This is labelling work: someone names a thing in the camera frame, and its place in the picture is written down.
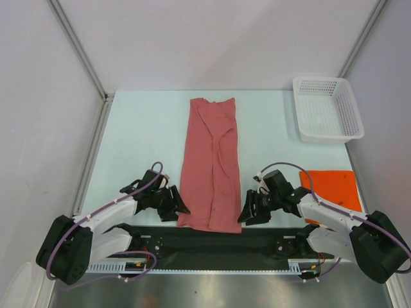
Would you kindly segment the pink red t shirt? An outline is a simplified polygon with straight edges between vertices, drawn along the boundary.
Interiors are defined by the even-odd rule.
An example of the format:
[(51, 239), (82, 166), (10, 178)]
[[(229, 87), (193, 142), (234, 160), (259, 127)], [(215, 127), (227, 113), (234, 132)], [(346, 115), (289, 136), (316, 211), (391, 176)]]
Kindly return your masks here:
[(235, 99), (190, 101), (180, 195), (189, 213), (178, 227), (241, 233), (240, 167)]

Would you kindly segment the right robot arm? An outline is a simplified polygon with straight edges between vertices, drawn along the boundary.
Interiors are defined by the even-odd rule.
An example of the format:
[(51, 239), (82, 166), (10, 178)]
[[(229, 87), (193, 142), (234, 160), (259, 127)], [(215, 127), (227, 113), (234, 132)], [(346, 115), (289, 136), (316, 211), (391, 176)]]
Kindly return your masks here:
[(410, 259), (410, 248), (389, 217), (348, 210), (317, 196), (305, 187), (292, 187), (282, 172), (256, 175), (256, 190), (248, 190), (239, 223), (259, 225), (271, 219), (275, 210), (310, 219), (296, 241), (303, 257), (328, 253), (358, 265), (371, 280), (384, 284)]

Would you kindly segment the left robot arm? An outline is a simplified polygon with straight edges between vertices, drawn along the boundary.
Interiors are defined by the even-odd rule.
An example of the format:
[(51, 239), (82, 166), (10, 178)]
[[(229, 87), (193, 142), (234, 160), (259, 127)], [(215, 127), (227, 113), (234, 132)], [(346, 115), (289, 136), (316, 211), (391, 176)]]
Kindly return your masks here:
[(89, 265), (107, 257), (144, 257), (155, 262), (138, 228), (127, 218), (154, 209), (162, 222), (189, 214), (176, 186), (168, 177), (149, 169), (141, 179), (121, 188), (116, 198), (84, 216), (61, 215), (51, 224), (35, 262), (50, 280), (68, 286), (78, 282)]

